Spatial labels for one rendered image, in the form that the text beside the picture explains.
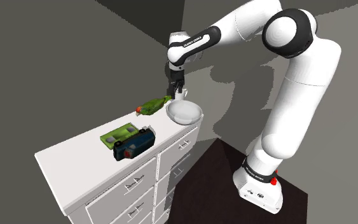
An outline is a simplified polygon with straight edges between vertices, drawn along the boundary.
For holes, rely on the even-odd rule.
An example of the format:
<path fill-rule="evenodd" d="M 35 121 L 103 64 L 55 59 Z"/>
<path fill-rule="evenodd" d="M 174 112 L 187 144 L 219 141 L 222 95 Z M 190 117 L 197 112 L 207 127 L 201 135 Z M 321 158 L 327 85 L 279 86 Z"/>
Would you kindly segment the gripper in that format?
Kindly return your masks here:
<path fill-rule="evenodd" d="M 170 70 L 171 81 L 167 88 L 166 95 L 169 96 L 180 96 L 182 94 L 182 88 L 185 84 L 184 70 L 176 71 Z"/>

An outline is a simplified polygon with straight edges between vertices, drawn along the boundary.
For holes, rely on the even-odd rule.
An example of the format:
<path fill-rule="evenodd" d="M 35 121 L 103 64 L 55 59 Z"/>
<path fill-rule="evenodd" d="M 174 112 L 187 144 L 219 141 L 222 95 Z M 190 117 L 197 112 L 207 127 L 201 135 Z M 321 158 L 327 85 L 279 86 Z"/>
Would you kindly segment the small white cup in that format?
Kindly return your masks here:
<path fill-rule="evenodd" d="M 186 88 L 183 88 L 181 91 L 176 90 L 174 99 L 175 100 L 184 100 L 184 98 L 187 96 L 188 90 Z"/>

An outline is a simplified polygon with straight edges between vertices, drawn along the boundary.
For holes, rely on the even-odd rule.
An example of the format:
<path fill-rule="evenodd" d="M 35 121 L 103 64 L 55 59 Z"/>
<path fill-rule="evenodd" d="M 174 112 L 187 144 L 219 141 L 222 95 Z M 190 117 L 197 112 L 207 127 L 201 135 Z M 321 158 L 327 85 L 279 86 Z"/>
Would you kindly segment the white bowl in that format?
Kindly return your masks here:
<path fill-rule="evenodd" d="M 167 116 L 179 125 L 191 125 L 201 119 L 203 112 L 191 101 L 174 100 L 166 108 Z"/>

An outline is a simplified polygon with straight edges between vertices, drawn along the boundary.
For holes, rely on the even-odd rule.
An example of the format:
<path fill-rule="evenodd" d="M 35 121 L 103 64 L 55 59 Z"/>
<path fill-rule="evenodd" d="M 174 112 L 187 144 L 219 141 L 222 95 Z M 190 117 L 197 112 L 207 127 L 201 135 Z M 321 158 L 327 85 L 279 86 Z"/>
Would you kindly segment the green parrot figure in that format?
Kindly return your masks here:
<path fill-rule="evenodd" d="M 145 102 L 143 105 L 136 108 L 136 115 L 153 115 L 171 99 L 172 97 L 170 95 L 166 95 L 162 98 L 151 99 L 150 101 Z"/>

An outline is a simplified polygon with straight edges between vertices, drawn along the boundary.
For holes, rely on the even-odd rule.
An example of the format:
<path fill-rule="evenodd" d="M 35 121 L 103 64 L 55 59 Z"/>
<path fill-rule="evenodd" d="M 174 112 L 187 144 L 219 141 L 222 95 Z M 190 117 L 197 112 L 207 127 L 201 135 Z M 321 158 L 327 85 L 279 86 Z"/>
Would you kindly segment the dark blue device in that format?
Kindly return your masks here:
<path fill-rule="evenodd" d="M 113 146 L 113 155 L 117 161 L 124 158 L 133 159 L 148 150 L 155 143 L 155 134 L 151 129 L 140 129 L 132 137 L 117 141 Z"/>

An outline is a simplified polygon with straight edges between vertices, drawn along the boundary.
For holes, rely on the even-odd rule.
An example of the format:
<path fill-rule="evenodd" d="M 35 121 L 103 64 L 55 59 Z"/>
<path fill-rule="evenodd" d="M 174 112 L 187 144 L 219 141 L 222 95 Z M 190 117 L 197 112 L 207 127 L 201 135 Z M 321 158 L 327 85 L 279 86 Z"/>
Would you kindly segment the green flat box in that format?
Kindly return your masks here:
<path fill-rule="evenodd" d="M 100 140 L 110 149 L 114 148 L 114 144 L 117 141 L 125 141 L 126 139 L 139 133 L 139 129 L 131 123 L 127 123 L 118 127 L 107 134 L 100 136 Z"/>

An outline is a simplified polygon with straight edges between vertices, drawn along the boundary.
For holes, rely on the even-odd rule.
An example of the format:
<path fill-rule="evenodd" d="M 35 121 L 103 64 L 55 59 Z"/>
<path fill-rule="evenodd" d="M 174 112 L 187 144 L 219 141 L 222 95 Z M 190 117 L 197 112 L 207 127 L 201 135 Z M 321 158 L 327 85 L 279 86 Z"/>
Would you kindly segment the dark robot stand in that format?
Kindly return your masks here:
<path fill-rule="evenodd" d="M 277 214 L 239 196 L 232 176 L 244 157 L 216 139 L 176 185 L 165 224 L 307 224 L 308 194 L 281 177 L 284 200 Z"/>

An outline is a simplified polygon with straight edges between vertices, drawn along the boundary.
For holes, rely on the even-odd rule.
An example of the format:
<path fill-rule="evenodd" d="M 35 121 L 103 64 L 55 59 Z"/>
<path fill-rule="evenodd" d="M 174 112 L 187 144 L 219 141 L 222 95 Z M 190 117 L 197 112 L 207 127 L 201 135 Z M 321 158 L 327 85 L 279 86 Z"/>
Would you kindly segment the white chest of drawers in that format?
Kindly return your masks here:
<path fill-rule="evenodd" d="M 152 147 L 117 161 L 101 135 L 131 123 L 156 136 Z M 165 224 L 176 184 L 191 169 L 200 122 L 179 125 L 161 109 L 127 114 L 35 154 L 72 224 Z"/>

